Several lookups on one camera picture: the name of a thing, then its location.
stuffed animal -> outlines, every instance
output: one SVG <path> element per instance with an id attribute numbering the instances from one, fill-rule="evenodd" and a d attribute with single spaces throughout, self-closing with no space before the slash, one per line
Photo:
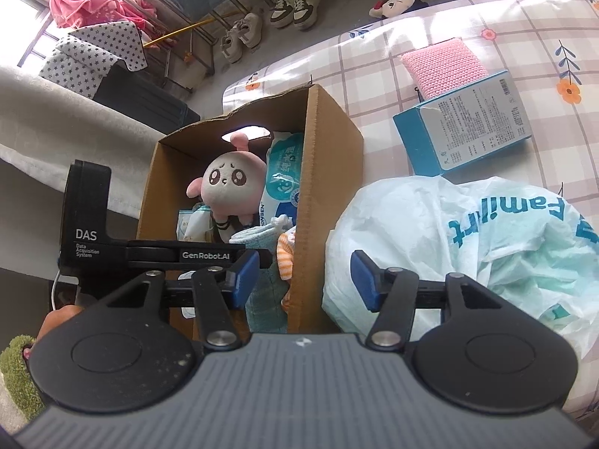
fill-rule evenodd
<path id="1" fill-rule="evenodd" d="M 404 12 L 426 8 L 428 3 L 422 0 L 381 0 L 368 14 L 375 18 L 391 18 Z"/>
<path id="2" fill-rule="evenodd" d="M 236 132 L 231 143 L 237 150 L 213 160 L 204 176 L 193 180 L 187 188 L 188 198 L 201 196 L 210 207 L 225 242 L 235 233 L 229 224 L 230 216 L 237 216 L 242 226 L 252 225 L 266 181 L 266 164 L 249 151 L 247 135 Z"/>

pink clothing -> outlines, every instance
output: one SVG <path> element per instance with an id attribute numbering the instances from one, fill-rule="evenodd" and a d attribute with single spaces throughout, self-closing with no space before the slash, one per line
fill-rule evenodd
<path id="1" fill-rule="evenodd" d="M 60 28 L 129 20 L 147 33 L 153 29 L 139 11 L 121 0 L 50 0 L 50 11 Z"/>
<path id="2" fill-rule="evenodd" d="M 151 3 L 148 3 L 145 0 L 133 0 L 133 1 L 136 2 L 139 6 L 141 6 L 146 12 L 148 12 L 152 16 L 157 16 L 156 8 L 154 8 L 154 5 L 152 5 Z"/>

towel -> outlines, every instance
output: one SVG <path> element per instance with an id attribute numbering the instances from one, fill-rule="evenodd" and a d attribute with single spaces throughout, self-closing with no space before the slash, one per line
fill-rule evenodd
<path id="1" fill-rule="evenodd" d="M 273 263 L 260 269 L 258 283 L 246 303 L 247 324 L 251 332 L 286 333 L 287 314 L 281 300 L 289 284 L 281 280 L 277 264 L 279 236 L 293 226 L 291 219 L 282 214 L 264 226 L 256 226 L 234 234 L 229 243 L 244 244 L 247 248 L 265 248 L 273 254 Z"/>
<path id="2" fill-rule="evenodd" d="M 460 88 L 489 75 L 460 39 L 449 39 L 401 57 L 424 99 Z"/>
<path id="3" fill-rule="evenodd" d="M 44 409 L 23 358 L 31 336 L 17 336 L 0 354 L 0 425 L 8 433 L 22 429 Z"/>

white sneaker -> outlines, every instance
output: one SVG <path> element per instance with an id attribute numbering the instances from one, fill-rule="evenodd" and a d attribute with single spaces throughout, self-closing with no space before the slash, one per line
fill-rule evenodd
<path id="1" fill-rule="evenodd" d="M 274 0 L 274 3 L 270 24 L 276 28 L 289 25 L 294 20 L 295 0 Z"/>
<path id="2" fill-rule="evenodd" d="M 221 38 L 221 52 L 231 63 L 241 59 L 243 48 L 239 40 L 239 32 L 235 27 L 227 31 L 226 35 Z"/>
<path id="3" fill-rule="evenodd" d="M 300 30 L 316 23 L 316 8 L 320 0 L 295 0 L 294 26 Z"/>
<path id="4" fill-rule="evenodd" d="M 235 22 L 233 27 L 237 30 L 239 40 L 246 47 L 252 48 L 260 43 L 262 38 L 262 18 L 255 13 L 248 13 L 244 18 Z"/>

wet wipes package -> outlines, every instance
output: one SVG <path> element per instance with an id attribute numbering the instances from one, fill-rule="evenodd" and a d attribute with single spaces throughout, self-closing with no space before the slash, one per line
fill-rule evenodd
<path id="1" fill-rule="evenodd" d="M 260 201 L 260 225 L 286 214 L 295 224 L 300 200 L 303 133 L 273 132 L 273 143 L 267 153 L 266 184 Z"/>
<path id="2" fill-rule="evenodd" d="M 191 210 L 179 210 L 177 239 L 179 241 L 214 241 L 212 213 L 205 204 L 196 204 Z"/>
<path id="3" fill-rule="evenodd" d="M 434 177 L 532 136 L 507 70 L 393 117 L 416 175 Z"/>

